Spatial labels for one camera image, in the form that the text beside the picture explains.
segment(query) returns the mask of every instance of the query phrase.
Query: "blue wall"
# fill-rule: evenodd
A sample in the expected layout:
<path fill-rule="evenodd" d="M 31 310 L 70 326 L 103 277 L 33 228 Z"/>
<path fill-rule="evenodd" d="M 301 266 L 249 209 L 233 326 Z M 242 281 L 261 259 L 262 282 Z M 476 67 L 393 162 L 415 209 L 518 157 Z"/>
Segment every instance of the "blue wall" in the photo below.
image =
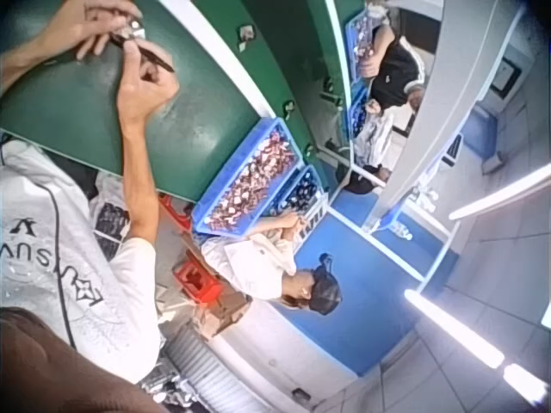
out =
<path fill-rule="evenodd" d="M 376 201 L 376 195 L 342 192 L 333 206 L 361 225 Z M 401 215 L 413 240 L 395 237 L 390 231 L 375 237 L 398 253 L 421 274 L 432 264 L 442 243 L 414 221 Z M 297 254 L 298 268 L 316 268 L 319 255 L 333 256 L 332 273 L 337 277 L 343 302 L 323 317 L 309 311 L 290 311 L 277 306 L 302 332 L 321 348 L 359 375 L 365 374 L 412 328 L 418 314 L 404 299 L 404 290 L 418 282 L 380 253 L 370 243 L 327 215 Z M 449 252 L 426 293 L 440 290 L 457 260 Z"/>

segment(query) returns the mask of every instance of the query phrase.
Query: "red stool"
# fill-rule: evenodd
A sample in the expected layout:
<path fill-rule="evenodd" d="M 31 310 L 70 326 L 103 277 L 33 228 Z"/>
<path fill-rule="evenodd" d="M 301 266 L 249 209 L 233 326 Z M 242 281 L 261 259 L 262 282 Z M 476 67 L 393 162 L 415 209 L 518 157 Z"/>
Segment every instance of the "red stool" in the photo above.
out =
<path fill-rule="evenodd" d="M 222 293 L 224 286 L 201 265 L 193 254 L 188 251 L 186 256 L 188 260 L 173 268 L 172 273 L 192 300 L 203 304 L 213 303 Z"/>
<path fill-rule="evenodd" d="M 178 207 L 178 209 L 182 209 L 180 213 L 173 207 L 172 201 L 184 204 L 183 207 Z M 183 231 L 191 230 L 191 210 L 193 209 L 193 204 L 189 204 L 182 200 L 175 200 L 167 194 L 160 195 L 159 202 L 164 210 L 176 221 L 176 224 Z"/>

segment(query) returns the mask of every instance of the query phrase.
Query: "hand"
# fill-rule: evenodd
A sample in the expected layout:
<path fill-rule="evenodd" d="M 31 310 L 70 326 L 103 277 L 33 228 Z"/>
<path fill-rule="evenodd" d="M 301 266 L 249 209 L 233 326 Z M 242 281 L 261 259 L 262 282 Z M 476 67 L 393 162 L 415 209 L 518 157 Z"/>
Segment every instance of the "hand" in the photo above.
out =
<path fill-rule="evenodd" d="M 284 228 L 282 232 L 282 238 L 287 239 L 288 241 L 293 241 L 294 236 L 306 225 L 306 221 L 297 215 L 297 220 L 293 226 L 289 228 Z"/>
<path fill-rule="evenodd" d="M 278 219 L 278 226 L 280 228 L 293 228 L 299 221 L 298 213 L 284 213 Z"/>
<path fill-rule="evenodd" d="M 360 76 L 367 78 L 377 76 L 381 68 L 382 58 L 383 56 L 374 53 L 360 60 Z"/>
<path fill-rule="evenodd" d="M 127 18 L 113 15 L 93 20 L 100 10 L 117 10 L 127 15 L 141 17 L 139 9 L 127 0 L 67 0 L 54 15 L 46 28 L 40 32 L 34 43 L 43 59 L 49 59 L 72 49 L 89 37 L 108 35 L 123 28 Z"/>
<path fill-rule="evenodd" d="M 365 105 L 365 110 L 368 114 L 379 114 L 381 112 L 381 105 L 375 99 L 369 99 Z"/>
<path fill-rule="evenodd" d="M 124 71 L 117 96 L 123 132 L 127 127 L 145 127 L 149 117 L 176 96 L 180 89 L 176 74 L 148 61 L 142 63 L 138 45 L 173 65 L 172 57 L 150 41 L 136 39 L 124 42 Z"/>

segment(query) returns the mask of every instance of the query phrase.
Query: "baseball cap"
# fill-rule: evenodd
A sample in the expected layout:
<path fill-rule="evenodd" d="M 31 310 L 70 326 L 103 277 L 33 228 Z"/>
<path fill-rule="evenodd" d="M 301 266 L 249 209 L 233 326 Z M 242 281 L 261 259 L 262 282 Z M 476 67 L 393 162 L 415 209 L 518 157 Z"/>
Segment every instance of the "baseball cap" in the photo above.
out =
<path fill-rule="evenodd" d="M 342 301 L 341 290 L 337 279 L 331 274 L 331 258 L 322 254 L 319 260 L 322 262 L 313 272 L 314 285 L 309 301 L 310 310 L 326 316 Z"/>

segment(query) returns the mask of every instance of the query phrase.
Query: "water bottle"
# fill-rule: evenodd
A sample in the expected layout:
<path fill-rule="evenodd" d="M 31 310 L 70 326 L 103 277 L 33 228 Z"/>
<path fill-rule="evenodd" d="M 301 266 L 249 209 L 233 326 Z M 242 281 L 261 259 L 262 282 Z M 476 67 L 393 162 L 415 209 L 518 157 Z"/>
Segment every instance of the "water bottle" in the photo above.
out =
<path fill-rule="evenodd" d="M 401 222 L 394 221 L 390 225 L 390 231 L 397 237 L 404 238 L 407 241 L 411 241 L 413 239 L 413 235 L 410 233 L 410 230 L 408 230 L 407 226 Z"/>

